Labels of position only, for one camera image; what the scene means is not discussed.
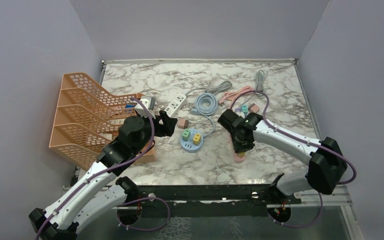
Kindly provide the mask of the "green charger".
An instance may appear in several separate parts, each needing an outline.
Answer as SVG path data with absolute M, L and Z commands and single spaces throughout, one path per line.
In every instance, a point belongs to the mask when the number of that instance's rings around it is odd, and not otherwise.
M 190 140 L 191 137 L 191 130 L 189 128 L 185 128 L 184 131 L 182 132 L 182 140 L 187 142 Z

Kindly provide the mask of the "teal charger adapter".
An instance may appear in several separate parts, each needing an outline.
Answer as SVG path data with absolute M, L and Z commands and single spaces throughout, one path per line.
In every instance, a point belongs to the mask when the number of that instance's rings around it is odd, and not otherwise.
M 245 116 L 248 114 L 249 110 L 248 110 L 248 106 L 247 106 L 246 104 L 243 104 L 243 105 L 241 106 L 241 112 L 242 112 Z

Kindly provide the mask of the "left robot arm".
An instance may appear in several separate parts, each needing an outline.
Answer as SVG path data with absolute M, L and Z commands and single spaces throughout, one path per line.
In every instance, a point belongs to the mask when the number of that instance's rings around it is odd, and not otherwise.
M 138 186 L 120 175 L 153 147 L 154 138 L 172 136 L 178 120 L 163 110 L 153 116 L 140 100 L 134 101 L 145 116 L 127 117 L 117 137 L 73 187 L 45 209 L 36 208 L 29 214 L 37 240 L 74 240 L 111 208 L 139 202 Z

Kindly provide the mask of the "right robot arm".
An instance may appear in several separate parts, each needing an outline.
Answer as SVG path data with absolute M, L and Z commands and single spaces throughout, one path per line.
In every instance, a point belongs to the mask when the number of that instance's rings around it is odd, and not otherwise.
M 306 137 L 271 122 L 262 114 L 249 113 L 239 116 L 231 108 L 226 109 L 218 123 L 229 133 L 236 153 L 252 150 L 255 143 L 263 143 L 298 159 L 307 169 L 290 174 L 280 174 L 268 188 L 269 199 L 280 204 L 296 192 L 315 190 L 330 195 L 337 185 L 353 182 L 356 168 L 347 160 L 338 142 L 326 137 L 324 140 Z

